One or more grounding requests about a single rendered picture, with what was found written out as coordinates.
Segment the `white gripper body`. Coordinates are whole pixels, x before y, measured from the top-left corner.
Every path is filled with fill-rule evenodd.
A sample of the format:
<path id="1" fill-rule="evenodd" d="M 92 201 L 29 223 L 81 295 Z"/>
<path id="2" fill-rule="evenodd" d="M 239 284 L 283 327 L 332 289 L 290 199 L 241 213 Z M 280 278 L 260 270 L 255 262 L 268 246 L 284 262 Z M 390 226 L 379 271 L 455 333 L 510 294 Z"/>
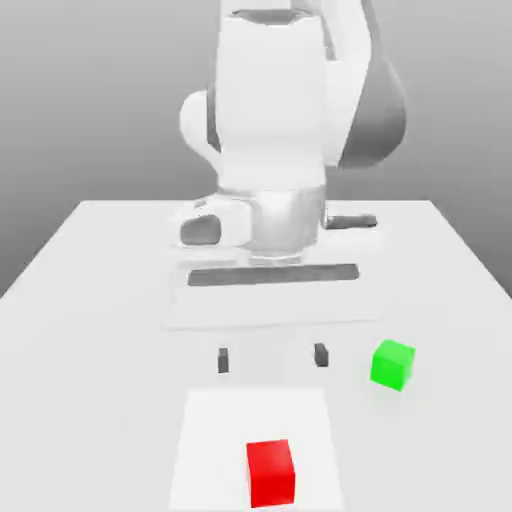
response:
<path id="1" fill-rule="evenodd" d="M 161 322 L 167 330 L 371 322 L 385 309 L 385 272 L 368 261 L 278 267 L 178 263 Z"/>

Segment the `small green cube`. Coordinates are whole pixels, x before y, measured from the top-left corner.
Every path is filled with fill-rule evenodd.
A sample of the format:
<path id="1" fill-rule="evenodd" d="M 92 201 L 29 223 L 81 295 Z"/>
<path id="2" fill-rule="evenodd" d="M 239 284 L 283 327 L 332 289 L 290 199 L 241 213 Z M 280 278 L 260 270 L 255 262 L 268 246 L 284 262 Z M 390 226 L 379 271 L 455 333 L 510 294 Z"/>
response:
<path id="1" fill-rule="evenodd" d="M 370 380 L 401 392 L 407 384 L 416 349 L 395 340 L 383 340 L 372 356 Z"/>

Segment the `small red cube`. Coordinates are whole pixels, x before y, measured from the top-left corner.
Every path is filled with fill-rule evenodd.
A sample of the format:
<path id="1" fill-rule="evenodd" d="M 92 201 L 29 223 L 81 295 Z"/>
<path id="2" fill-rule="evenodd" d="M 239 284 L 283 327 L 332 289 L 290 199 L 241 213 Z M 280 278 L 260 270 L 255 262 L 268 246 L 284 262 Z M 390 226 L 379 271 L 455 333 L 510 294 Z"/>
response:
<path id="1" fill-rule="evenodd" d="M 252 508 L 295 501 L 296 472 L 286 439 L 246 444 L 249 503 Z"/>

